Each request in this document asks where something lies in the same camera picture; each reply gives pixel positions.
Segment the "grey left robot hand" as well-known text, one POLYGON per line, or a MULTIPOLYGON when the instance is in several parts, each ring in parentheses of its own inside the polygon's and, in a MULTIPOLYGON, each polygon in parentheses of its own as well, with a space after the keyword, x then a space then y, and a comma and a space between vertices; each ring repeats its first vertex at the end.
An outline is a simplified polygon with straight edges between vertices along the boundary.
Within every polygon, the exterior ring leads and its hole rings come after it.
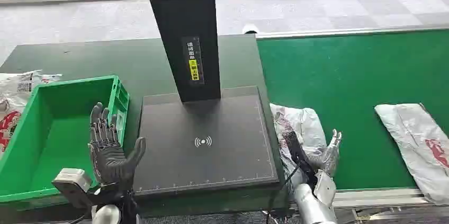
POLYGON ((126 155, 118 139, 117 116, 108 122, 108 115, 109 109, 101 102, 90 114, 88 148, 94 175, 101 185, 117 183, 123 190, 132 190, 135 170, 146 152, 146 138, 139 137, 126 155))

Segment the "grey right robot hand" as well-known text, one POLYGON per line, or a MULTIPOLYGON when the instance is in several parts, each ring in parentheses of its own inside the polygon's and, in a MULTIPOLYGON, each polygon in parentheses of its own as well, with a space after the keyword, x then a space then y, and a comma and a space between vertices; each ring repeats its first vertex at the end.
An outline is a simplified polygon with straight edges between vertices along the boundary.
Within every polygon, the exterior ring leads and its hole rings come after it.
POLYGON ((306 153, 314 169, 326 172, 331 178, 335 176, 339 161, 339 146, 342 141, 342 132, 333 129, 333 136, 328 146, 314 148, 306 153))

